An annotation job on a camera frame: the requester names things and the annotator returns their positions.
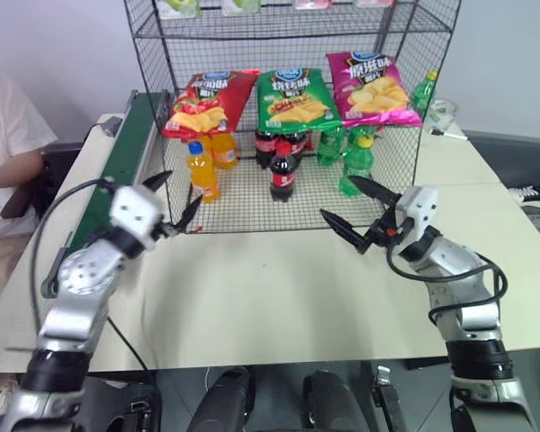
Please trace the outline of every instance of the pink chip bag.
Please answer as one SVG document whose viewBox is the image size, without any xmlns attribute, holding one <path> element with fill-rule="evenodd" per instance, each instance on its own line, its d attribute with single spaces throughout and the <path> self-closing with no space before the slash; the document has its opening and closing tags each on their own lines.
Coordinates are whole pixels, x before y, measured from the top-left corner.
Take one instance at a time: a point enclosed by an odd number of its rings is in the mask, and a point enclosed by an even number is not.
<svg viewBox="0 0 540 432">
<path fill-rule="evenodd" d="M 422 125 L 392 58 L 373 52 L 337 52 L 327 57 L 334 102 L 344 126 Z"/>
</svg>

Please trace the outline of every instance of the green chip bag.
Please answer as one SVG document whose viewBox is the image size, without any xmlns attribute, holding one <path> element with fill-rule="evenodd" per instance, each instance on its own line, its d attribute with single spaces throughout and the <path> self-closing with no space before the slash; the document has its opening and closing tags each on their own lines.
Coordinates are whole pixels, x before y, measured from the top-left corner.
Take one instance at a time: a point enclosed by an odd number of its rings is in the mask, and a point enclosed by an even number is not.
<svg viewBox="0 0 540 432">
<path fill-rule="evenodd" d="M 324 131 L 342 124 L 319 69 L 290 67 L 256 82 L 262 132 Z"/>
</svg>

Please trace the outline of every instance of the red bottle cap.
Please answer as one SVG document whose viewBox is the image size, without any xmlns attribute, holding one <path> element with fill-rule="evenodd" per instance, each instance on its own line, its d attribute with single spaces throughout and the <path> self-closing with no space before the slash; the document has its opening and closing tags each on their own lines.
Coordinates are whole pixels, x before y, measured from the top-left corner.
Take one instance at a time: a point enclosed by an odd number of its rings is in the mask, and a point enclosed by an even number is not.
<svg viewBox="0 0 540 432">
<path fill-rule="evenodd" d="M 292 145 L 289 142 L 279 141 L 276 144 L 276 153 L 280 156 L 288 156 L 292 154 Z"/>
</svg>

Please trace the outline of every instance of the person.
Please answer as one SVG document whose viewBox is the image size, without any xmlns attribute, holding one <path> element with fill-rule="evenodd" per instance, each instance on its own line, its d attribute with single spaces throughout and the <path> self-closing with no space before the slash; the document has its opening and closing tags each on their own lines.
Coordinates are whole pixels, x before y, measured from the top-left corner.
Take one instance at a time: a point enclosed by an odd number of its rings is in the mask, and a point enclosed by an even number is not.
<svg viewBox="0 0 540 432">
<path fill-rule="evenodd" d="M 41 174 L 41 148 L 56 139 L 26 94 L 0 74 L 0 211 L 16 186 Z M 21 218 L 0 217 L 0 294 L 36 225 L 32 208 Z M 9 408 L 14 386 L 10 374 L 0 373 L 0 415 Z"/>
</svg>

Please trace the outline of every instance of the orange juice bottle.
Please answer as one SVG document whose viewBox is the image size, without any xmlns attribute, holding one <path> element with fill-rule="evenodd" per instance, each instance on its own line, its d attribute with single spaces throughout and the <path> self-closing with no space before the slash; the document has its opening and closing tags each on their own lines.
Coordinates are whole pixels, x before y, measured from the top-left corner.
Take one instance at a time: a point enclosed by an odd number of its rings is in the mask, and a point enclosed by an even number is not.
<svg viewBox="0 0 540 432">
<path fill-rule="evenodd" d="M 186 164 L 190 168 L 190 180 L 195 192 L 203 195 L 205 203 L 211 203 L 220 198 L 218 179 L 212 164 L 212 157 L 204 153 L 200 141 L 192 141 L 188 144 L 190 156 L 186 159 Z"/>
<path fill-rule="evenodd" d="M 217 133 L 211 138 L 216 167 L 232 169 L 237 163 L 236 141 L 231 133 Z"/>
<path fill-rule="evenodd" d="M 212 149 L 212 140 L 208 135 L 202 135 L 198 139 L 202 143 L 202 148 L 204 149 L 204 153 L 207 155 L 210 155 L 212 157 L 212 161 L 214 160 L 214 150 Z"/>
</svg>

